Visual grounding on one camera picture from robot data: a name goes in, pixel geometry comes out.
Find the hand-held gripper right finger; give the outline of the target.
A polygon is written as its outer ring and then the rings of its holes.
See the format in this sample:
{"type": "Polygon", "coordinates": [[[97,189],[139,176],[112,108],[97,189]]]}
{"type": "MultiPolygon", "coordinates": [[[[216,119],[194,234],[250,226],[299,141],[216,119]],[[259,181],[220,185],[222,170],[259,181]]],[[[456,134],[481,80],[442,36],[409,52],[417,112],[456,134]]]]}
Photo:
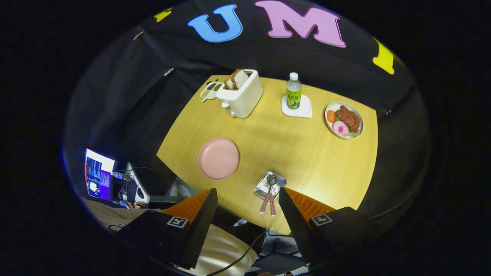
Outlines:
{"type": "Polygon", "coordinates": [[[351,263],[378,234],[378,225],[351,207],[334,209],[287,187],[280,189],[278,202],[311,269],[351,263]]]}

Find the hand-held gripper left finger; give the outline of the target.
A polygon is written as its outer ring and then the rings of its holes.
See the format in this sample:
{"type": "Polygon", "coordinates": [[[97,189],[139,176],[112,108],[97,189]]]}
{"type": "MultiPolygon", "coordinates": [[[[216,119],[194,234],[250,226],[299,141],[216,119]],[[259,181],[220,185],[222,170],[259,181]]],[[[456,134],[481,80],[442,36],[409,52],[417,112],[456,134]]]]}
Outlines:
{"type": "Polygon", "coordinates": [[[217,191],[210,188],[164,211],[147,210],[117,237],[159,262],[195,268],[217,205],[217,191]]]}

